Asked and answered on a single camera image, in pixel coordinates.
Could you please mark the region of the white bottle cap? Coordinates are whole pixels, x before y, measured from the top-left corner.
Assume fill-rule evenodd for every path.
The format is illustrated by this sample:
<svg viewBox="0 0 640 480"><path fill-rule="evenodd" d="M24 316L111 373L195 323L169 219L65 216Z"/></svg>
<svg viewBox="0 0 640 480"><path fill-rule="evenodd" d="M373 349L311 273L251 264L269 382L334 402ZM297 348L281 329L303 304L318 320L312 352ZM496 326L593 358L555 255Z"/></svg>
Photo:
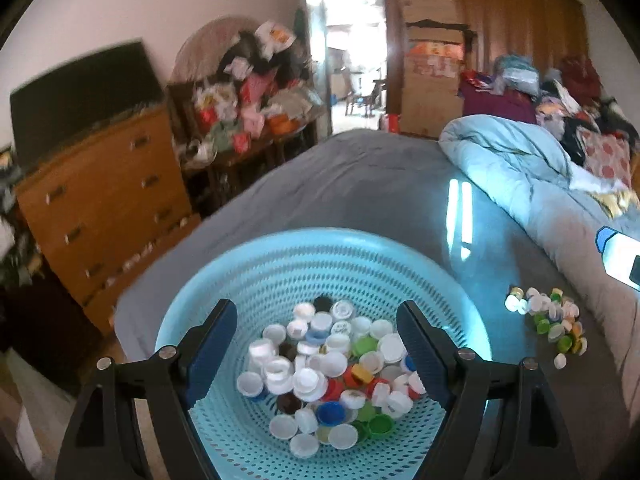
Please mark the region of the white bottle cap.
<svg viewBox="0 0 640 480"><path fill-rule="evenodd" d="M640 242L609 226L602 226L594 240L605 273L634 290L640 289Z"/></svg>

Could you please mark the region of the blue bottle cap in basket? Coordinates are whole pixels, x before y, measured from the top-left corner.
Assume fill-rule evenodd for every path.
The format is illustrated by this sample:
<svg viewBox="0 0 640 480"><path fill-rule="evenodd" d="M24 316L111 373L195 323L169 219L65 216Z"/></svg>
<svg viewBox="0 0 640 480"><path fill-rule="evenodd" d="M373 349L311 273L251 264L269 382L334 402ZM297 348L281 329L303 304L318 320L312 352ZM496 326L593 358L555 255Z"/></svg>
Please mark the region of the blue bottle cap in basket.
<svg viewBox="0 0 640 480"><path fill-rule="evenodd" d="M321 426L335 427L346 419L346 408L337 401L324 402L316 409L316 417Z"/></svg>

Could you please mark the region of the light blue perforated basket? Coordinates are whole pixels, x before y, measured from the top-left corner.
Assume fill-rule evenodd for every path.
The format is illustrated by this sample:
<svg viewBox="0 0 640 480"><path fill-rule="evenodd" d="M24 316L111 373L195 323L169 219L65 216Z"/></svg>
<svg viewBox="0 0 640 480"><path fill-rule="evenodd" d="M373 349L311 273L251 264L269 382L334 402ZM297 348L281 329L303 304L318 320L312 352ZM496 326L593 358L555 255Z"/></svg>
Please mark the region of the light blue perforated basket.
<svg viewBox="0 0 640 480"><path fill-rule="evenodd" d="M208 457L223 479L410 479L418 471L445 415L421 399L382 439L346 451L321 445L308 460L268 429L276 399L252 402L235 388L246 369L250 343L274 323L285 324L293 308L320 296L346 299L359 315L395 321L412 300L432 325L459 347L491 357L480 311L463 288L434 261L393 240L342 229L306 229L256 238L203 266L164 316L157 347L176 344L203 323L221 299L231 300L238 322L206 397L190 416Z"/></svg>

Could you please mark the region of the light blue grey duvet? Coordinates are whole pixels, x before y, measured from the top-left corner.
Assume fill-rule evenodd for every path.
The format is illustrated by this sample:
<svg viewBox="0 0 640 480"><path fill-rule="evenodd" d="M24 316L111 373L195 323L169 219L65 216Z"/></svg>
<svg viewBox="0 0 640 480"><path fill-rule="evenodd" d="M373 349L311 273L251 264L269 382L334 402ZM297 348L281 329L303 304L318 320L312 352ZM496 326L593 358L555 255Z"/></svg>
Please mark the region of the light blue grey duvet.
<svg viewBox="0 0 640 480"><path fill-rule="evenodd" d="M491 115L453 120L439 146L450 162L541 247L601 325L631 414L639 411L639 295L605 273L594 240L602 226L639 235L639 208L610 218L598 195L622 192L618 179L572 162L545 128Z"/></svg>

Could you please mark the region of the wooden chest of drawers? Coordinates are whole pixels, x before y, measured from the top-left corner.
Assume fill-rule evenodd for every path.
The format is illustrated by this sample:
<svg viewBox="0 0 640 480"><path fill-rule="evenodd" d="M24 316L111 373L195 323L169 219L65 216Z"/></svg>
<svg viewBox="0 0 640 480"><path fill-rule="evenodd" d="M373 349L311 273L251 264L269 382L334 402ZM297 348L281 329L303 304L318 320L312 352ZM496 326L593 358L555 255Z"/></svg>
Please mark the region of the wooden chest of drawers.
<svg viewBox="0 0 640 480"><path fill-rule="evenodd" d="M124 290L201 221L164 106L59 152L16 197L50 268L104 334Z"/></svg>

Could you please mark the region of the grey bed sheet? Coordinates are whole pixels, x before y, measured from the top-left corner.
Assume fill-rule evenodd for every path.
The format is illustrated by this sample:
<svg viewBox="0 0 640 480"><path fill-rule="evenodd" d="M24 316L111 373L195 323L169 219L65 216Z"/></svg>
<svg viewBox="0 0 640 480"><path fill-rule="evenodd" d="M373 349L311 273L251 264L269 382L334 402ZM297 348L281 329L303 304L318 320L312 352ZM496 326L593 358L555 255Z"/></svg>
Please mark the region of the grey bed sheet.
<svg viewBox="0 0 640 480"><path fill-rule="evenodd" d="M503 305L511 285L549 290L567 279L524 230L474 188L469 258L446 241L449 183L459 169L437 143L370 130L341 133L270 171L156 260L120 297L115 334L131 361L153 352L179 289L226 250L272 232L346 228L405 244L446 270L480 311L501 362L536 356L558 399L580 473L597 479L629 437L620 378L600 327L584 314L589 347L556 370L547 345Z"/></svg>

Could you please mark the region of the dark wooden side table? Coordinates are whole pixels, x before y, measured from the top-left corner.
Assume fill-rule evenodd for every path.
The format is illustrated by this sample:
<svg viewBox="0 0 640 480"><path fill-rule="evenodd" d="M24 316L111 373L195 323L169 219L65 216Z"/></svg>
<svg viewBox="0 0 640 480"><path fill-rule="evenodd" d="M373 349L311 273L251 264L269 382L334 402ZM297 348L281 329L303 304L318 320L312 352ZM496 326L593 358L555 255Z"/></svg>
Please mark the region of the dark wooden side table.
<svg viewBox="0 0 640 480"><path fill-rule="evenodd" d="M326 110L306 84L280 88L273 74L171 84L167 97L183 180L203 217L315 146Z"/></svg>

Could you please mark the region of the red dotted pillow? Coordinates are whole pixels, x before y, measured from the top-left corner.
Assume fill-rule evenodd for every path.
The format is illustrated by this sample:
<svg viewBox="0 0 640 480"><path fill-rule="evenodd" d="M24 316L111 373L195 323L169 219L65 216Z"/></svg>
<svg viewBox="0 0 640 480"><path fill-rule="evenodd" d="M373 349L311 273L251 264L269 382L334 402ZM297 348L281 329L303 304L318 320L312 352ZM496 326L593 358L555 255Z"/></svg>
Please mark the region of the red dotted pillow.
<svg viewBox="0 0 640 480"><path fill-rule="evenodd" d="M585 128L577 130L585 153L584 168L598 178L620 180L631 187L630 149L625 139Z"/></svg>

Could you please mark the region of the stacked cardboard boxes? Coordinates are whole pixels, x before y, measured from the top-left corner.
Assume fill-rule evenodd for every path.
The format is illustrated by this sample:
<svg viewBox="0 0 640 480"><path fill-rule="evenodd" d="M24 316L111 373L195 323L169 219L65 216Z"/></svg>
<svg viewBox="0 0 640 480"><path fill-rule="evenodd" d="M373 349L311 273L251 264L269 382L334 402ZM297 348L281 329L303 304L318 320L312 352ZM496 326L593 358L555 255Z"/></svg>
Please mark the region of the stacked cardboard boxes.
<svg viewBox="0 0 640 480"><path fill-rule="evenodd" d="M402 58L400 130L439 137L460 117L460 73L469 26L454 0L400 0L405 47Z"/></svg>

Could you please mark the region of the black television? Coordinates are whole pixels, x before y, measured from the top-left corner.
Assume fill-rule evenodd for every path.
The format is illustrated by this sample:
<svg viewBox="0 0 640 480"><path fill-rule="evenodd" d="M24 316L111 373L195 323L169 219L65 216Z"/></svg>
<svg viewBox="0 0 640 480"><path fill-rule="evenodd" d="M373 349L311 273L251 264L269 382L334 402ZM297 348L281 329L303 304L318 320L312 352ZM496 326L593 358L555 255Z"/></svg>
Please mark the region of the black television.
<svg viewBox="0 0 640 480"><path fill-rule="evenodd" d="M32 170L81 133L163 97L140 41L58 66L10 94L18 166Z"/></svg>

